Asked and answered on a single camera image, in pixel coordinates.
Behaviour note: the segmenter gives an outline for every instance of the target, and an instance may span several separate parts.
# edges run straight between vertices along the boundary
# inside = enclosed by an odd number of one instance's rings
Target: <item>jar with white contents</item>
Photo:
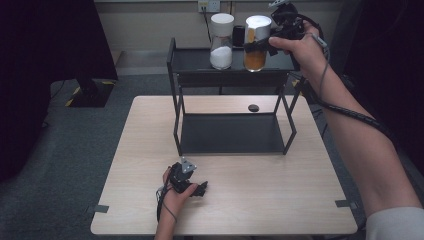
[[[216,69],[227,69],[233,61],[233,33],[234,17],[226,13],[218,13],[211,17],[210,62]]]

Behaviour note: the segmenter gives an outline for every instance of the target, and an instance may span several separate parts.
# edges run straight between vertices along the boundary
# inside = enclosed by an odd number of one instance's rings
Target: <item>sleeve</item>
[[[376,212],[367,220],[367,240],[423,240],[424,210],[398,207]]]

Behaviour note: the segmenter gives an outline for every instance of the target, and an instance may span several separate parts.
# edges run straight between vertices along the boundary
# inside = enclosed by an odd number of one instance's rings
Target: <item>human arm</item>
[[[163,182],[166,183],[170,168],[163,174]],[[191,184],[183,193],[177,193],[169,186],[168,192],[162,205],[160,212],[158,226],[156,228],[156,240],[169,240],[173,238],[175,225],[177,223],[177,216],[184,206],[185,201],[193,194],[197,188],[197,184]]]
[[[293,53],[313,90],[322,100],[372,117],[328,66],[322,48],[312,38],[318,31],[305,23],[302,40],[270,38],[272,46]],[[337,149],[358,185],[367,216],[389,208],[419,207],[421,203],[400,163],[392,142],[377,129],[324,109]]]

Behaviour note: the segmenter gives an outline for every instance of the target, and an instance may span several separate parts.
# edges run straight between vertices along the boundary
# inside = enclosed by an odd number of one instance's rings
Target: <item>white powder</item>
[[[211,52],[211,64],[216,69],[226,69],[231,66],[233,52],[227,46],[219,47]]]

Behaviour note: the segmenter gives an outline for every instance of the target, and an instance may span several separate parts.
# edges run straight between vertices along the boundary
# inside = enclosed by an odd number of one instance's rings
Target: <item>black metal shelf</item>
[[[178,49],[172,38],[167,67],[176,115],[174,138],[180,156],[186,153],[287,153],[296,135],[291,112],[299,94],[297,92],[289,107],[284,89],[288,73],[296,70],[293,62],[285,54],[268,56],[265,67],[252,73],[243,66],[243,54],[243,49],[233,49],[231,68],[217,70],[210,64],[209,49]],[[188,113],[183,88],[199,87],[275,87],[278,97],[273,112]],[[284,104],[292,131],[286,144],[276,115],[280,102]],[[180,116],[181,139],[178,136]]]

